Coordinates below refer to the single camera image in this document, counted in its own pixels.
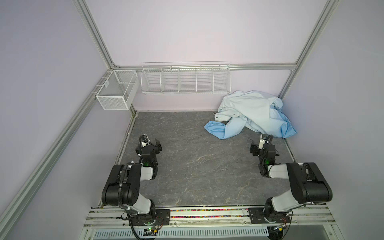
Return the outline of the light blue jacket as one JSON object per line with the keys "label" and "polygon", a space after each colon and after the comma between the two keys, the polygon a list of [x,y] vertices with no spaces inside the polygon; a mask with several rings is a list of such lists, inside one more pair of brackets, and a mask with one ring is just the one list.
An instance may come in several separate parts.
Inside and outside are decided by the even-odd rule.
{"label": "light blue jacket", "polygon": [[240,134],[243,128],[275,138],[297,134],[292,122],[282,113],[283,101],[259,91],[235,91],[223,97],[213,121],[204,129],[220,140]]}

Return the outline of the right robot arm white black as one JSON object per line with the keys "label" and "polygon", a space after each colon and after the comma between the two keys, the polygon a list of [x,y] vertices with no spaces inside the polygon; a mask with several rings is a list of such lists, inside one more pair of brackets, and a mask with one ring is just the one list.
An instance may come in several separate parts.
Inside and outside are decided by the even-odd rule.
{"label": "right robot arm white black", "polygon": [[268,223],[275,223],[291,210],[304,205],[316,205],[333,199],[333,192],[322,172],[315,163],[277,164],[274,145],[262,147],[252,144],[250,153],[259,158],[259,170],[264,178],[288,180],[290,189],[268,198],[261,214]]}

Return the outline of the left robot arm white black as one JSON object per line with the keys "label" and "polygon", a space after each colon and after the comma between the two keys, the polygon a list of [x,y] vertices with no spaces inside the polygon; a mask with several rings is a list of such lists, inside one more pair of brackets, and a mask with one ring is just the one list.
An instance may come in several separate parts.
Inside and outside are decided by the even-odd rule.
{"label": "left robot arm white black", "polygon": [[139,162],[113,166],[102,191],[102,204],[124,210],[124,220],[153,224],[157,218],[155,204],[140,193],[140,187],[141,182],[156,178],[157,155],[162,150],[159,140],[153,143],[142,135],[136,148]]}

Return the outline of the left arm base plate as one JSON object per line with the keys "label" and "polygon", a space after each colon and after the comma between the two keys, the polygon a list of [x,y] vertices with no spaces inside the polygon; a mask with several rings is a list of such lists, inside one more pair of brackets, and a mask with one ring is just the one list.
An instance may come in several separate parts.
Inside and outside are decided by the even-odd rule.
{"label": "left arm base plate", "polygon": [[130,220],[133,226],[168,226],[171,220],[170,209],[156,209],[155,214],[152,216],[147,215],[136,215],[131,216]]}

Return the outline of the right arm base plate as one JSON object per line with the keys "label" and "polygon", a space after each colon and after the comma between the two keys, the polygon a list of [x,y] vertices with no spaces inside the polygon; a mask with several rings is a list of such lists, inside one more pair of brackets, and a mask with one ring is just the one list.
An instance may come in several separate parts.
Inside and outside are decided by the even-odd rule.
{"label": "right arm base plate", "polygon": [[289,213],[273,212],[267,214],[265,208],[249,208],[247,216],[250,218],[252,224],[289,224],[291,217]]}

